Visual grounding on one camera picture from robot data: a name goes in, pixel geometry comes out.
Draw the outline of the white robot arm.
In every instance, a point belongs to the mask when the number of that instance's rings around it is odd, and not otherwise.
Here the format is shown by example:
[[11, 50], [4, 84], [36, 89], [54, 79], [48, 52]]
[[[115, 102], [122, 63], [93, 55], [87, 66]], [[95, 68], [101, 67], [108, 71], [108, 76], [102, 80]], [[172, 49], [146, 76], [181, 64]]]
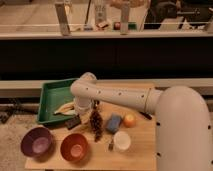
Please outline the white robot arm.
[[70, 86], [81, 113], [94, 100], [125, 106], [156, 117], [157, 171], [213, 171], [213, 124], [203, 97], [187, 86], [155, 88], [104, 87], [84, 73]]

